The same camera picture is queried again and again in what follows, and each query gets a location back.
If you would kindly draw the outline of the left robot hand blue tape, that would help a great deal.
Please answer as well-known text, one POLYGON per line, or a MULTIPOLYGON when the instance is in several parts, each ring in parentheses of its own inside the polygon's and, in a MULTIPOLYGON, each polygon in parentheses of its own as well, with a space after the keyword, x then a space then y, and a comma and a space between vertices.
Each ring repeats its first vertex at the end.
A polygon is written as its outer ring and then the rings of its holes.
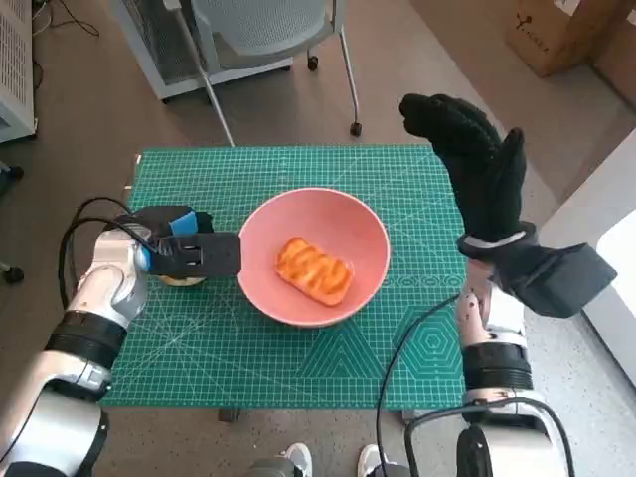
POLYGON ((135 211, 131 222, 148 229, 154 237, 211 234, 212 216, 189 206, 149 206, 135 211))

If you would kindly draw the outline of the right robot hand black glove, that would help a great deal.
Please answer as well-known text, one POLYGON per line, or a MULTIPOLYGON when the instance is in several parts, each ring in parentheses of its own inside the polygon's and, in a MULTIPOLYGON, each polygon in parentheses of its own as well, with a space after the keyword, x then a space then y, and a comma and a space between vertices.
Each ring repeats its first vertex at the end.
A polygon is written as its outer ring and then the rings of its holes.
POLYGON ((502 138, 485 112, 445 94, 409 93, 399 112, 406 132, 428 140, 446 167, 469 236, 497 242, 521 230, 527 166, 522 129, 502 138))

